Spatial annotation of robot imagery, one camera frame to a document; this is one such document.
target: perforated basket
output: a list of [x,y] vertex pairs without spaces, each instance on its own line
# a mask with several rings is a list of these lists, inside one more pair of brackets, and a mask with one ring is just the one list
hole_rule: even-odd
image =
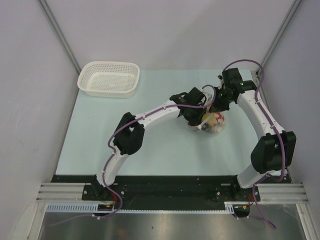
[[129,98],[135,93],[139,75],[134,63],[93,61],[84,66],[77,85],[91,96]]

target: white table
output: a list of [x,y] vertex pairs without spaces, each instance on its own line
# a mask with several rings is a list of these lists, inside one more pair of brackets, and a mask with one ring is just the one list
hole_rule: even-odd
[[[241,70],[251,80],[249,70]],[[131,98],[92,97],[78,93],[56,175],[94,175],[111,154],[107,142],[126,112],[139,114],[170,96],[205,84],[218,86],[221,70],[142,70]],[[183,117],[144,135],[142,148],[123,164],[119,175],[236,175],[250,164],[258,142],[247,116],[236,104],[224,112],[225,129],[217,136],[194,132]]]

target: gray wall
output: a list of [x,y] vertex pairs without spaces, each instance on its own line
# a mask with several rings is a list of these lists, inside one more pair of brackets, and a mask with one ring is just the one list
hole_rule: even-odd
[[0,7],[0,239],[50,178],[77,74],[37,1]]
[[104,60],[221,69],[237,59],[261,61],[293,0],[47,2],[81,67]]
[[306,0],[266,67],[270,110],[297,143],[290,168],[320,223],[320,1]]

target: gray floor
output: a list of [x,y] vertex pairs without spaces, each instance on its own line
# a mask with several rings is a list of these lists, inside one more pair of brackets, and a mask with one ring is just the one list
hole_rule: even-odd
[[[295,205],[261,206],[278,228],[256,219],[236,220],[226,214],[119,213],[103,220],[82,217],[48,226],[75,216],[46,213],[40,240],[304,240]],[[257,215],[256,207],[250,215]]]

